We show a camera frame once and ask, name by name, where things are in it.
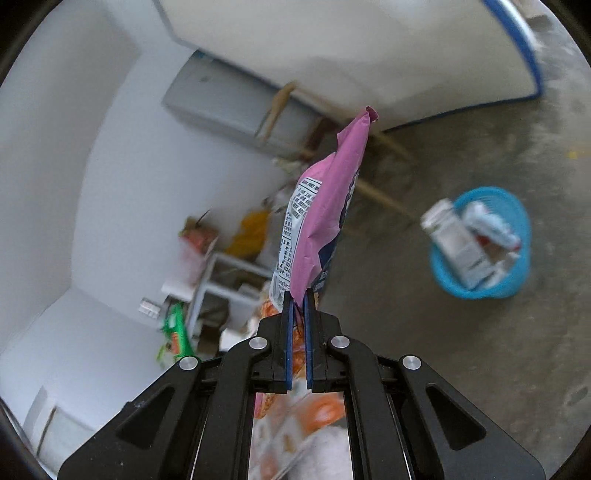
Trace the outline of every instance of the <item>pink snack bag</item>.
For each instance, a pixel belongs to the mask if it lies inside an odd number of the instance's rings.
[[[282,310],[287,290],[301,307],[308,288],[317,292],[324,286],[363,160],[369,127],[377,119],[375,110],[367,107],[337,134],[337,151],[300,177],[285,214],[279,259],[269,290],[277,310]]]

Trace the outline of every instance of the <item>blue plastic basket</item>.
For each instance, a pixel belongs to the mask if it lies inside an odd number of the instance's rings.
[[[494,287],[468,290],[459,282],[439,248],[433,245],[431,247],[433,274],[444,290],[460,299],[504,299],[511,297],[519,291],[530,272],[530,219],[525,208],[514,195],[497,187],[481,187],[470,190],[458,197],[453,204],[456,210],[461,212],[469,202],[474,200],[484,202],[491,212],[502,216],[511,225],[514,232],[519,235],[521,238],[519,259],[513,265],[509,274]]]

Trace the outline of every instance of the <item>nutrition label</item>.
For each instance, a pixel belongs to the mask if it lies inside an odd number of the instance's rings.
[[[298,240],[300,239],[301,227],[304,223],[306,212],[310,208],[310,205],[312,205],[312,200],[314,200],[320,189],[320,185],[322,185],[321,181],[311,179],[310,177],[304,178],[291,195],[290,203],[285,213],[279,259],[273,272],[271,288],[269,290],[269,298],[279,311],[283,308],[283,295],[290,288],[291,265]]]

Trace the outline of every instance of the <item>white wall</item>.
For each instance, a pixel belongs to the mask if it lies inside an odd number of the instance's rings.
[[[155,1],[184,41],[350,111],[372,105],[382,129],[537,91],[484,0]]]
[[[71,288],[0,356],[0,395],[23,424],[43,386],[57,405],[99,429],[162,370],[154,329]]]
[[[0,88],[0,352],[70,286],[86,159],[136,57],[99,3],[64,0]]]
[[[193,50],[175,43],[147,0],[106,3],[141,46],[95,145],[80,196],[74,285],[140,322],[139,301],[163,300],[188,215],[211,209],[222,240],[285,177],[271,158],[179,123],[161,104]]]

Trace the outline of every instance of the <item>box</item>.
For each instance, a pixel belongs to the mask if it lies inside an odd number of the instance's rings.
[[[423,214],[421,227],[440,248],[464,287],[472,290],[492,274],[491,262],[449,199],[440,200]]]

